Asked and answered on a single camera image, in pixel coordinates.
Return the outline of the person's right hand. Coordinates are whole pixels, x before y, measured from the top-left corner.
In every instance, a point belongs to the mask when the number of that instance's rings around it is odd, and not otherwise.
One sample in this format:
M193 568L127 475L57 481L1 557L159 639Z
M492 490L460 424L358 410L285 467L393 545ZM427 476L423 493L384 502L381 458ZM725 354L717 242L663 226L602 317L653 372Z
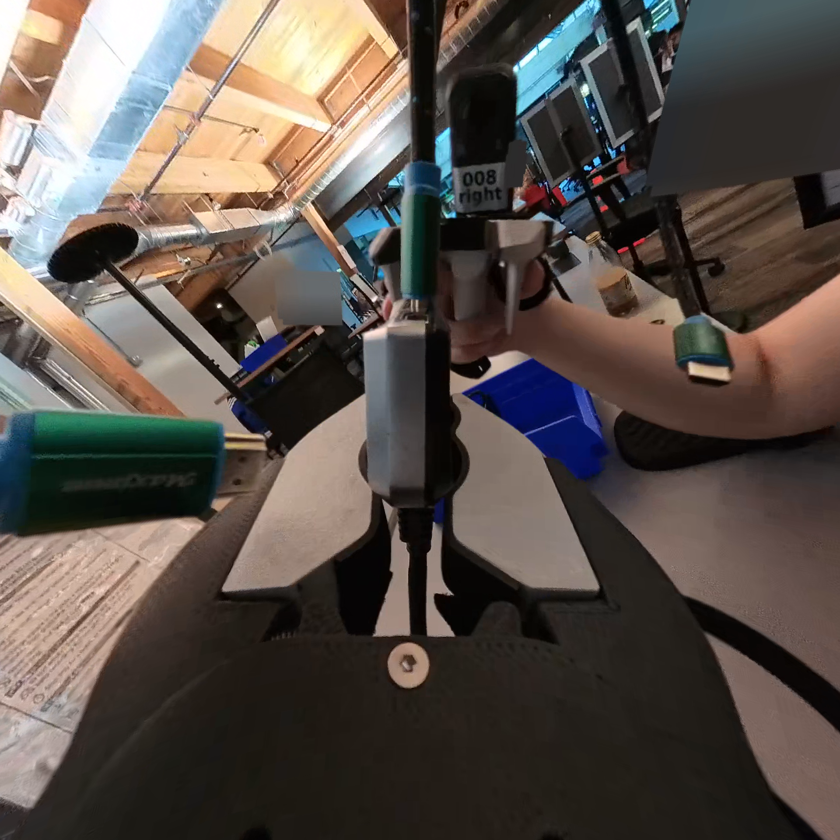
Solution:
M520 311L508 331L504 305L492 303L477 317L448 322L451 361L467 364L513 351L540 358L560 347L561 328L573 313L573 303L550 296L536 308Z

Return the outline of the silver hdmi switch box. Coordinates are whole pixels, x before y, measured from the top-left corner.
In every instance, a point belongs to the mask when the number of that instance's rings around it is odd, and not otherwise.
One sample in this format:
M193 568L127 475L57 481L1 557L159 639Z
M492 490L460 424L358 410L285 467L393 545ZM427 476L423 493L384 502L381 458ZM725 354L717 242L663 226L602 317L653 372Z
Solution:
M367 483L394 508L432 508L457 477L446 322L428 301L400 300L363 356Z

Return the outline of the black wrist rest pad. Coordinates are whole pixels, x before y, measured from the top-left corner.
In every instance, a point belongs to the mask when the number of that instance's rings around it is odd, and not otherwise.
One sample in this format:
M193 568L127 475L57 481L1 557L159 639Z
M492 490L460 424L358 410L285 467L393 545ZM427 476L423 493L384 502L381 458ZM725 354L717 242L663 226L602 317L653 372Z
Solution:
M768 450L793 450L832 432L833 427L825 427L769 439L709 437L677 432L627 412L619 413L613 426L616 450L622 460L634 469L648 472L687 469Z

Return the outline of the grey panel on stand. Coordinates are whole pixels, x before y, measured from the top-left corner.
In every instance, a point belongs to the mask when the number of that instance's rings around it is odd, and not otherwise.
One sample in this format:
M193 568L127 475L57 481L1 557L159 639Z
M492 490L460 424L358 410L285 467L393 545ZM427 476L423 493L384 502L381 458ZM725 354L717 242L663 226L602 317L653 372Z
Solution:
M585 100L573 80L525 111L521 126L550 188L577 176L603 152Z
M626 34L633 53L647 121L654 124L663 111L665 94L641 17L636 17L626 25ZM581 68L609 143L613 149L618 150L635 135L637 122L613 40L609 38L583 57Z

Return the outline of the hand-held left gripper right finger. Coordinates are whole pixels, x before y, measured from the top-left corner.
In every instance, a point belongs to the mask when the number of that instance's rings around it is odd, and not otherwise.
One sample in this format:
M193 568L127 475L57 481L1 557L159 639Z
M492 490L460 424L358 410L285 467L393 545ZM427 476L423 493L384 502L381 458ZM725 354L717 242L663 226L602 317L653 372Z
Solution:
M468 636L502 603L527 629L546 606L597 607L602 588L535 444L465 395L453 396L457 486L444 503L435 605L449 631Z

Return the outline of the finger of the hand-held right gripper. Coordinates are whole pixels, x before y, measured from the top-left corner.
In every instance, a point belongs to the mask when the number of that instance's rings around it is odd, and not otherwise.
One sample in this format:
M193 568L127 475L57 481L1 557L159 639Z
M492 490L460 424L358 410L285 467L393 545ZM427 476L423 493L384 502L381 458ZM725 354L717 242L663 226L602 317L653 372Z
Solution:
M486 221L485 247L499 272L497 294L504 303L507 333L513 331L529 263L565 236L565 226L551 219Z
M381 269L386 296L392 302L402 298L402 230L400 228L384 228L380 230L371 242L370 256L372 261Z

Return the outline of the glass bottle with brown drink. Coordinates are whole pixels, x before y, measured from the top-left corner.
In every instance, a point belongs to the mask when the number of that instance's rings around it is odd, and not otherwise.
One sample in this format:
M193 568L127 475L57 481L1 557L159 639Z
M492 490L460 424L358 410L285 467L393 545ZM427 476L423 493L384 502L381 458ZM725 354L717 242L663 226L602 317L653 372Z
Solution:
M635 313L639 300L631 276L603 234L596 230L585 238L587 275L607 313L615 318Z

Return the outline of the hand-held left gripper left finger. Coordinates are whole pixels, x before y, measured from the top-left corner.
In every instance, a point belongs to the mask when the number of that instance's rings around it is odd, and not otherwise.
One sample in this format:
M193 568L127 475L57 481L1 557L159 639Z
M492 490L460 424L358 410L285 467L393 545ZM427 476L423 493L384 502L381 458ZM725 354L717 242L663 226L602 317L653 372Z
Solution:
M365 402L354 400L289 451L223 584L233 599L301 597L334 574L344 627L372 636L392 582L392 533L361 471Z

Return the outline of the large silver air duct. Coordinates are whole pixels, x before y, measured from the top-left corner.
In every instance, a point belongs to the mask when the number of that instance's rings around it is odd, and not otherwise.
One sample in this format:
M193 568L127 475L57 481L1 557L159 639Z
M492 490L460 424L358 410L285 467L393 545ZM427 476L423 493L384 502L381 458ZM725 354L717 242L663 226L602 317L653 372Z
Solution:
M93 214L201 44L220 2L90 2L28 141L2 234L18 264L46 264Z

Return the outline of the blue storage bin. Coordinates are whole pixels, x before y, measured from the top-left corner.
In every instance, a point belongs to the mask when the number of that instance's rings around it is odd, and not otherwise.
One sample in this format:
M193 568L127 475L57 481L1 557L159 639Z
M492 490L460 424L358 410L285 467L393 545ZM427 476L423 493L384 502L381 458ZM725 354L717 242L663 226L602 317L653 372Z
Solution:
M248 343L245 346L246 355L240 362L241 376L253 373L262 364L277 356L286 347L287 342L280 335L275 335L272 339L259 346L251 346L251 343Z
M535 360L466 390L465 396L527 437L574 477L601 474L608 454L592 396Z

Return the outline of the person's right forearm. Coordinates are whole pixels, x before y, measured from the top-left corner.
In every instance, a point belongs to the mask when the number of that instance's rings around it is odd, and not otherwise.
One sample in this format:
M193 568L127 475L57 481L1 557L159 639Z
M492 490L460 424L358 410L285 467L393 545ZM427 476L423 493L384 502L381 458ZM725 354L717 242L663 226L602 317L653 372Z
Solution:
M557 370L608 402L680 432L769 439L839 420L839 279L759 329L727 338L729 383L692 383L664 326L558 301Z

